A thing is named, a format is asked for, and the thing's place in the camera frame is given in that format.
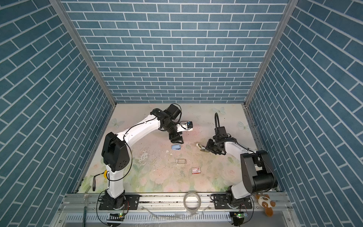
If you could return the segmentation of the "olive grey stapler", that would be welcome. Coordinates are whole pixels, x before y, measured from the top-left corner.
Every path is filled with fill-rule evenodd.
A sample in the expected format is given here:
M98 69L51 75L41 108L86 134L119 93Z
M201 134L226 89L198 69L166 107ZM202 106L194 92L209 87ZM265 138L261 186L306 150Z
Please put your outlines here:
M197 148L202 151L202 152L209 152L203 145L201 145L200 143L196 144Z

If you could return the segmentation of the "staples tray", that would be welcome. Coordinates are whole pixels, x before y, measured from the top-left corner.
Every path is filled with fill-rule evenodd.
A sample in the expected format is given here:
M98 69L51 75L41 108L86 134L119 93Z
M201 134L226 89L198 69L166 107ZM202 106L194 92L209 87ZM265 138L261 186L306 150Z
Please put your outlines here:
M186 159L176 159L176 164L178 165L185 165L186 163Z

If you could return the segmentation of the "red staples box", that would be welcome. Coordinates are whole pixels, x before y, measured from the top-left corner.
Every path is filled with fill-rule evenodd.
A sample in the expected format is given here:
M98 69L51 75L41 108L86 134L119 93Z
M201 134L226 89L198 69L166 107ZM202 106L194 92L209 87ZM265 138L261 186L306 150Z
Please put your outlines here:
M191 171L192 171L192 174L200 174L201 173L200 167L193 167L191 169Z

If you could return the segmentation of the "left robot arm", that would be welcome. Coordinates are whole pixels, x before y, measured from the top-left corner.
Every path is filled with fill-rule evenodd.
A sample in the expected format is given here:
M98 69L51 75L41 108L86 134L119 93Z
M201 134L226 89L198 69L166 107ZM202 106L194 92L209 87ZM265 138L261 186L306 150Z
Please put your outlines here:
M106 135L102 148L102 157L106 166L105 177L109 182L106 194L112 199L120 198L124 193L124 169L132 165L131 146L160 128L168 132L173 144L183 144L182 133L193 130L191 121L182 122L182 111L178 104L171 104L167 109L153 109L145 119L138 124L119 133L110 132Z

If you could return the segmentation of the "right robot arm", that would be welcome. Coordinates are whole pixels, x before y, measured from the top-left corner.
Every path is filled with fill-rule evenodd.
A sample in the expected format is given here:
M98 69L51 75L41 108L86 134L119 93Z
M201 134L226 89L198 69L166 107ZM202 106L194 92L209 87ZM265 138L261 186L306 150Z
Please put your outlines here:
M208 140L205 149L216 155L229 154L240 161L242 181L230 186L226 191L230 202L267 192L278 186L268 153L242 146L236 138L226 132L224 126L215 128L215 135Z

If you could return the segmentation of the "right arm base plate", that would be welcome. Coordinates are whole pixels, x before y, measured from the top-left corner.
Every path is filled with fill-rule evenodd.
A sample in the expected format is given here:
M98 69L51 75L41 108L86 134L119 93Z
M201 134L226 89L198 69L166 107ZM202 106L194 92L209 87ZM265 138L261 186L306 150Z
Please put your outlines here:
M252 209L251 199L249 197L234 199L231 195L219 193L211 194L210 199L212 200L216 210Z

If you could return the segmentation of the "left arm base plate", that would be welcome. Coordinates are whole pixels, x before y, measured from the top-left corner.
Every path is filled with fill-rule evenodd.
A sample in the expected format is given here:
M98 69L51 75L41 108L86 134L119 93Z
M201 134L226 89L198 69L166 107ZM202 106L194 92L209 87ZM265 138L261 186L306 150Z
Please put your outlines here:
M137 210L140 201L138 194L121 194L117 198L112 198L108 193L102 195L99 199L99 210Z

